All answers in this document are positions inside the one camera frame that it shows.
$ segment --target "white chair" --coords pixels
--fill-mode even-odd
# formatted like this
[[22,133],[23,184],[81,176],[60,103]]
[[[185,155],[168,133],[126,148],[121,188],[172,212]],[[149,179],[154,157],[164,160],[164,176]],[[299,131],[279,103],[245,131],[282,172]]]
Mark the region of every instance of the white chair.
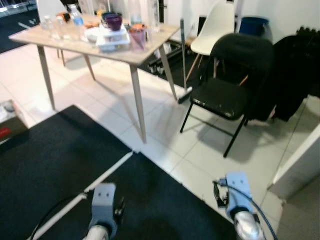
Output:
[[190,77],[194,70],[199,57],[201,60],[203,55],[209,56],[215,43],[222,36],[233,33],[235,31],[235,7],[233,3],[219,2],[215,4],[208,14],[201,32],[192,42],[191,50],[198,55],[196,56],[186,80]]
[[[57,13],[61,13],[61,12],[67,12],[67,9],[65,8],[65,6],[62,4],[62,2],[60,0],[37,0],[36,1],[36,5],[37,5],[37,9],[38,9],[38,13],[39,13],[39,18],[40,18],[40,22],[41,24],[45,23],[45,16],[50,16],[52,19],[56,17]],[[62,62],[63,62],[63,66],[66,66],[66,62],[65,62],[65,57],[64,57],[64,52],[62,49],[57,49],[56,50],[56,54],[57,57],[59,58],[59,51],[61,52],[61,58],[62,58]],[[91,63],[90,63],[90,59],[88,55],[83,55],[85,62],[89,68],[89,71],[91,73],[91,76],[93,78],[93,80],[96,80]]]

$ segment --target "bottle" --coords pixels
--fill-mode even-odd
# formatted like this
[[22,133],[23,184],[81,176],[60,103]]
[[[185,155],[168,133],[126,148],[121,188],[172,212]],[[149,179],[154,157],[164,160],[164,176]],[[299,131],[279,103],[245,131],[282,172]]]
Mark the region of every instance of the bottle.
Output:
[[84,20],[81,16],[81,13],[78,11],[77,6],[75,4],[70,5],[71,9],[71,18],[73,20],[73,23],[77,29],[77,34],[80,40],[87,42],[87,38],[85,36],[85,25]]
[[160,32],[159,1],[148,0],[149,27],[154,33]]
[[131,25],[142,24],[141,7],[139,0],[128,0]]
[[62,39],[70,39],[70,35],[68,34],[68,30],[67,30],[67,24],[64,18],[62,16],[57,16],[56,19],[59,26],[60,37]]
[[59,34],[56,30],[54,23],[52,22],[49,15],[44,16],[46,28],[49,30],[50,35],[53,39],[60,39]]

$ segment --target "black cable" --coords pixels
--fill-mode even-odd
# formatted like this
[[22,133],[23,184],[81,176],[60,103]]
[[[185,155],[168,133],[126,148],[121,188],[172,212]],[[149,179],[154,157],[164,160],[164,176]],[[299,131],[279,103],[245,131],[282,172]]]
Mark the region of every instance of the black cable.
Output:
[[239,189],[237,189],[237,188],[235,188],[233,186],[230,186],[228,184],[222,184],[222,183],[220,183],[218,181],[213,181],[213,182],[218,184],[218,185],[220,185],[221,187],[231,188],[231,189],[235,190],[236,192],[238,192],[239,194],[241,194],[242,196],[244,196],[245,198],[247,198],[254,205],[254,207],[258,210],[258,212],[261,214],[263,220],[265,221],[265,223],[267,224],[268,228],[270,229],[270,232],[271,232],[271,234],[273,236],[273,239],[274,240],[278,240],[278,237],[277,237],[275,231],[273,230],[271,224],[269,223],[267,217],[265,216],[264,212],[261,210],[261,208],[258,206],[258,204],[251,197],[249,197],[243,191],[241,191],[241,190],[239,190]]
[[87,195],[87,192],[82,192],[82,193],[78,193],[78,194],[74,194],[74,195],[70,195],[65,197],[64,199],[60,200],[59,202],[57,202],[53,207],[51,207],[46,214],[41,218],[41,220],[39,221],[39,223],[35,226],[31,236],[30,236],[30,240],[33,240],[35,237],[36,232],[39,230],[39,228],[42,226],[43,222],[46,220],[46,218],[51,215],[51,213],[61,204],[63,204],[66,201],[72,200],[74,198],[76,198],[78,195],[83,194],[83,195]]

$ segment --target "blue container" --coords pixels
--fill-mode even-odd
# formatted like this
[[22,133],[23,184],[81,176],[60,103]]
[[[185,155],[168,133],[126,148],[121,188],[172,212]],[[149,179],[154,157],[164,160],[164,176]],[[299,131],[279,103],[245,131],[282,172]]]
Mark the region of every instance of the blue container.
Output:
[[241,20],[239,33],[261,37],[269,20],[261,17],[246,16]]

